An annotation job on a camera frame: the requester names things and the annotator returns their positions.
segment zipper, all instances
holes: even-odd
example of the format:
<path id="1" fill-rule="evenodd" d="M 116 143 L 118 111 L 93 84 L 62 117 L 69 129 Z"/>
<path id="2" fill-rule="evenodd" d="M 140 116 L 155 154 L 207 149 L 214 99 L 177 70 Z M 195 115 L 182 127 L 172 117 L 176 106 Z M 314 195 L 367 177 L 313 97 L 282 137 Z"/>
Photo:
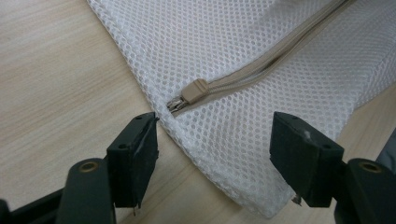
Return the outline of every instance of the zipper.
<path id="1" fill-rule="evenodd" d="M 230 91 L 240 90 L 262 80 L 352 2 L 354 0 L 337 0 L 330 3 L 299 25 L 259 59 L 226 77 L 211 82 L 202 78 L 195 79 L 181 91 L 178 97 L 166 105 L 167 108 L 174 116 L 177 116 L 194 106 L 202 105 Z"/>

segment wooden table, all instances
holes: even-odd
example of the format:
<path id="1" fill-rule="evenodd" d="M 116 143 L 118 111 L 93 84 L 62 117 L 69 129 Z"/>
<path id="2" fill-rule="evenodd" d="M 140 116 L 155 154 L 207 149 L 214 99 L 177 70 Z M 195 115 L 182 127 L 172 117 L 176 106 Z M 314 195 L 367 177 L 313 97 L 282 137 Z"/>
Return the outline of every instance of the wooden table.
<path id="1" fill-rule="evenodd" d="M 103 158 L 149 112 L 117 46 L 86 1 L 0 2 L 0 198 L 16 209 L 64 185 L 78 161 Z M 396 127 L 396 85 L 358 109 L 338 142 L 375 159 Z M 208 181 L 160 127 L 143 207 L 121 223 L 334 223 L 332 209 L 289 203 L 266 220 Z"/>

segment zipper pull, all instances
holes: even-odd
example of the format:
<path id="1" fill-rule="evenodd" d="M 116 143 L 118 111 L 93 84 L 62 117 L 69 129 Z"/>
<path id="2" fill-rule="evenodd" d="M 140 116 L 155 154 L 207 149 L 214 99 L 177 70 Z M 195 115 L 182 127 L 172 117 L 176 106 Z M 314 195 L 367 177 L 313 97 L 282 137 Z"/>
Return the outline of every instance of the zipper pull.
<path id="1" fill-rule="evenodd" d="M 192 105 L 209 93 L 209 84 L 202 78 L 195 79 L 181 91 L 181 96 L 171 100 L 166 107 L 171 113 L 177 112 L 186 105 Z"/>

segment wood grain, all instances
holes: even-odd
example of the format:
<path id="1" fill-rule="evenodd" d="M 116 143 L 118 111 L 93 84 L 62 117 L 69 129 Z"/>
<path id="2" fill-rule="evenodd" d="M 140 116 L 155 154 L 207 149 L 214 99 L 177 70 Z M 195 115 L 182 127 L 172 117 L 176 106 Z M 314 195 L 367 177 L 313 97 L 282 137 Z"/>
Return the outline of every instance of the wood grain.
<path id="1" fill-rule="evenodd" d="M 11 209 L 64 185 L 150 111 L 129 67 L 83 0 L 0 2 L 0 198 Z M 339 137 L 346 160 L 374 159 L 396 127 L 396 85 L 359 108 Z M 160 127 L 143 208 L 121 223 L 333 223 L 332 209 L 289 203 L 267 220 L 208 181 Z"/>

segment mesh laundry bag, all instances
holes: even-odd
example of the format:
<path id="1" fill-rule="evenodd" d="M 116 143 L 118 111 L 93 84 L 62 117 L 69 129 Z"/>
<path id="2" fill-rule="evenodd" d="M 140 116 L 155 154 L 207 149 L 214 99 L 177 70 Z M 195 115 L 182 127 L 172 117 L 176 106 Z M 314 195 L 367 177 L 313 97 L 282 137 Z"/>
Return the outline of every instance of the mesh laundry bag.
<path id="1" fill-rule="evenodd" d="M 174 116 L 197 78 L 252 63 L 332 0 L 89 0 L 163 127 L 194 164 L 250 211 L 274 216 L 293 192 L 269 160 L 274 111 L 335 139 L 353 110 L 396 80 L 396 1 L 361 0 L 254 84 Z"/>

